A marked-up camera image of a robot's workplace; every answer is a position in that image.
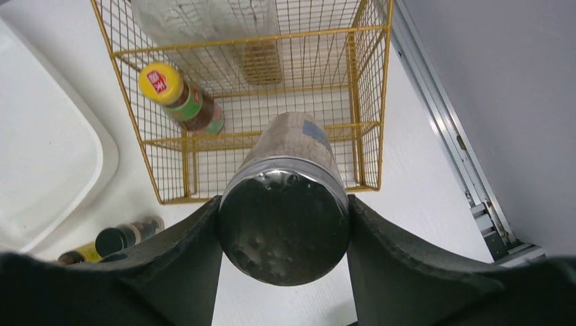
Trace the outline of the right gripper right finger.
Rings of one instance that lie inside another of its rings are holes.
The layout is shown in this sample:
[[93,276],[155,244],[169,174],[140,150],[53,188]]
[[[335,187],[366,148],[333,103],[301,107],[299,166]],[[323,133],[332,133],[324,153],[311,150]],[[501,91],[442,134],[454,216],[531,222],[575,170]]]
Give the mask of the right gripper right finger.
[[349,196],[347,251],[360,325],[574,325],[575,259],[476,261],[395,225]]

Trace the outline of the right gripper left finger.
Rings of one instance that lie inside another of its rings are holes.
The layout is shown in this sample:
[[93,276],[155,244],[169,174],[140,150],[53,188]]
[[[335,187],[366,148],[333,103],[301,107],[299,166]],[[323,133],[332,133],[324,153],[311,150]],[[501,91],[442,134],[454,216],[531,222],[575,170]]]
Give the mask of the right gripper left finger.
[[1,255],[2,325],[210,325],[222,249],[214,197],[98,263]]

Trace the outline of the silver lid salt shaker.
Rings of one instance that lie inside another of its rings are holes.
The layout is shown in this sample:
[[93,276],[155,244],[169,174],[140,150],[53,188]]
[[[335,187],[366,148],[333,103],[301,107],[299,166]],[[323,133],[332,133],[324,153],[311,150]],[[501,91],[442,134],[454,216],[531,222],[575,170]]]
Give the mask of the silver lid salt shaker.
[[298,286],[331,272],[350,241],[348,197],[319,121],[276,116],[231,178],[218,213],[228,259],[244,274]]

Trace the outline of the yellow cap sauce bottle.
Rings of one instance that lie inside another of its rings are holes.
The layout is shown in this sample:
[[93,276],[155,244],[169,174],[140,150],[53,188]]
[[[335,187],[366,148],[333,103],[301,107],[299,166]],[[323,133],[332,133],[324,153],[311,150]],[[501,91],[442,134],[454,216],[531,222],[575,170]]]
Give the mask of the yellow cap sauce bottle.
[[159,104],[184,130],[199,135],[222,131],[225,118],[219,105],[173,66],[152,62],[141,70],[138,82],[143,95]]

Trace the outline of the glass bottle with brown sauce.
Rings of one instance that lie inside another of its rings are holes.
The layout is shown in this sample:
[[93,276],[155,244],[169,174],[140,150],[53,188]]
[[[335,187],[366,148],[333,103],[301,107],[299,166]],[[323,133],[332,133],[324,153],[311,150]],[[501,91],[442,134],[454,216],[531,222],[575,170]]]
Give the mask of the glass bottle with brown sauce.
[[157,46],[169,51],[181,68],[210,82],[233,81],[238,74],[250,85],[279,84],[283,72],[275,1],[132,1],[136,25]]

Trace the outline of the black cap spice jar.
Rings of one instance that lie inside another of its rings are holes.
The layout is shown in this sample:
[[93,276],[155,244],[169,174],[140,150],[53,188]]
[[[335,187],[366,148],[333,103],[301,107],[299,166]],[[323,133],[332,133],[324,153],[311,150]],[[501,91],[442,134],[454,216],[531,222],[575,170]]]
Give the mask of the black cap spice jar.
[[105,228],[97,235],[95,248],[101,257],[106,257],[142,243],[163,229],[164,221],[160,217],[146,217],[132,223]]

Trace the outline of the yellow label sauce bottle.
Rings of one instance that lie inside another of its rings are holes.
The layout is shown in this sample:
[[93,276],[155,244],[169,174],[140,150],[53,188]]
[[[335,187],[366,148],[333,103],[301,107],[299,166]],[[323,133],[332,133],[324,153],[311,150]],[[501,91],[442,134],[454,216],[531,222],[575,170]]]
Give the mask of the yellow label sauce bottle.
[[84,262],[97,263],[100,260],[102,260],[102,257],[96,250],[95,242],[89,242],[76,249],[63,253],[56,261],[60,265],[68,266]]

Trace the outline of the white rectangular tub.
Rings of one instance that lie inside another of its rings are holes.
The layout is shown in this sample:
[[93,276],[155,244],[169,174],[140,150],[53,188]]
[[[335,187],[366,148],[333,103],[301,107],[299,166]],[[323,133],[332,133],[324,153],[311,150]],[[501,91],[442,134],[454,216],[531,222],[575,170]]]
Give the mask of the white rectangular tub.
[[91,203],[119,161],[111,135],[50,61],[1,23],[1,250],[28,253]]

